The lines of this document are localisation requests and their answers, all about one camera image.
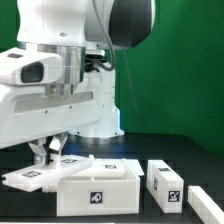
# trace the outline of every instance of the black cable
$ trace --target black cable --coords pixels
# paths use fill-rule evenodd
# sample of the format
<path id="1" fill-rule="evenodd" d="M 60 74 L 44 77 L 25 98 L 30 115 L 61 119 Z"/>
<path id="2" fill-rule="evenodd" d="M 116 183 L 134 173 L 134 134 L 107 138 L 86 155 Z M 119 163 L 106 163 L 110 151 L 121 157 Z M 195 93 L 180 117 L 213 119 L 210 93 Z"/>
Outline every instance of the black cable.
<path id="1" fill-rule="evenodd" d="M 99 13 L 99 10 L 98 10 L 97 4 L 96 4 L 96 0 L 92 0 L 92 2 L 93 2 L 93 8 L 95 10 L 97 20 L 98 20 L 100 28 L 101 28 L 101 30 L 104 34 L 104 38 L 105 38 L 105 41 L 107 42 L 107 45 L 109 47 L 110 56 L 111 56 L 110 67 L 105 66 L 103 63 L 101 63 L 98 60 L 93 60 L 93 63 L 99 65 L 101 68 L 103 68 L 106 71 L 112 71 L 112 70 L 115 69 L 115 66 L 116 66 L 116 55 L 115 55 L 114 47 L 113 47 L 112 41 L 110 39 L 110 36 L 107 32 L 107 28 L 105 27 L 105 24 L 103 23 L 103 19 L 100 16 L 100 13 Z"/>

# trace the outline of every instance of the green backdrop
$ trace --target green backdrop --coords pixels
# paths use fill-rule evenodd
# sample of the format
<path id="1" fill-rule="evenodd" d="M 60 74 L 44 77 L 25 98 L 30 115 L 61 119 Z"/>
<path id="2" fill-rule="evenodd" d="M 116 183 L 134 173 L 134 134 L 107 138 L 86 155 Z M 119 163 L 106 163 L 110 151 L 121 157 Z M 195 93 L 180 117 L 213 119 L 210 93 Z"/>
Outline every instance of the green backdrop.
<path id="1" fill-rule="evenodd" d="M 224 1 L 156 0 L 156 8 L 151 36 L 117 52 L 121 126 L 183 134 L 224 159 Z M 16 46 L 16 0 L 0 0 L 0 10 L 4 50 Z"/>

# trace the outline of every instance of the white block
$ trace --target white block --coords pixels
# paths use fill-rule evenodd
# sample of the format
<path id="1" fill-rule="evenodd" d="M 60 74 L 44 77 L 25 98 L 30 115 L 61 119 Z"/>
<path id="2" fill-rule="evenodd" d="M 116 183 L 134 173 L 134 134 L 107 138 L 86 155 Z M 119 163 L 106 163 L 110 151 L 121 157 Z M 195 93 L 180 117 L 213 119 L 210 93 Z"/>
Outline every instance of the white block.
<path id="1" fill-rule="evenodd" d="M 205 224 L 224 224 L 224 212 L 199 186 L 189 186 L 188 203 Z"/>
<path id="2" fill-rule="evenodd" d="M 49 184 L 54 185 L 58 180 L 90 166 L 92 166 L 90 158 L 65 155 L 61 157 L 58 168 L 51 165 L 43 167 L 38 167 L 37 165 L 30 166 L 3 175 L 6 178 L 3 184 L 31 192 L 42 187 L 47 187 Z"/>
<path id="3" fill-rule="evenodd" d="M 139 211 L 140 178 L 123 160 L 93 167 L 58 182 L 57 215 L 131 214 Z"/>
<path id="4" fill-rule="evenodd" d="M 164 213 L 181 213 L 183 179 L 162 160 L 149 160 L 146 187 Z"/>

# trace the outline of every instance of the table surface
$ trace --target table surface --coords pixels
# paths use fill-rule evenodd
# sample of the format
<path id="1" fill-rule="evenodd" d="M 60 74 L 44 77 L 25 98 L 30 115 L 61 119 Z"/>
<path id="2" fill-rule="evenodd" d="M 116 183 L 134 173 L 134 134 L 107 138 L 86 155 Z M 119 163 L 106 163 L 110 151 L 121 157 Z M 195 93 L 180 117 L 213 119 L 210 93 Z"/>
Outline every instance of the table surface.
<path id="1" fill-rule="evenodd" d="M 224 209 L 224 162 L 211 155 L 190 138 L 167 134 L 126 134 L 120 143 L 88 145 L 67 142 L 63 154 L 95 158 L 138 159 L 145 174 L 147 160 L 164 160 L 184 179 L 181 214 L 164 214 L 146 189 L 141 177 L 139 214 L 56 217 L 56 193 L 22 192 L 0 184 L 0 222 L 66 223 L 202 223 L 187 203 L 190 185 L 201 186 Z M 27 144 L 0 151 L 0 175 L 32 165 L 33 155 Z"/>

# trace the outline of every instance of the metal bracket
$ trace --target metal bracket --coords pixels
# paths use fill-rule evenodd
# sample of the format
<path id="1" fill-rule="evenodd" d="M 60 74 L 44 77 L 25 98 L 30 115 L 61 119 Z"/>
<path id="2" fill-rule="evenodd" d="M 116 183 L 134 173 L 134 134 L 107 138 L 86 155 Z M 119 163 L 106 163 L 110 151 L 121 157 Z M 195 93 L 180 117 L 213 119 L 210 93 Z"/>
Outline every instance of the metal bracket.
<path id="1" fill-rule="evenodd" d="M 46 145 L 46 138 L 29 142 L 29 146 L 34 152 L 34 164 L 42 167 L 48 165 L 48 160 L 50 159 L 50 165 L 52 168 L 58 167 L 58 164 L 60 164 L 61 150 L 63 149 L 67 139 L 68 132 L 64 132 L 53 136 L 49 146 Z"/>
<path id="2" fill-rule="evenodd" d="M 44 166 L 46 164 L 46 149 L 44 144 L 46 144 L 46 138 L 40 138 L 34 141 L 29 142 L 29 146 L 34 152 L 34 164 L 38 166 Z"/>

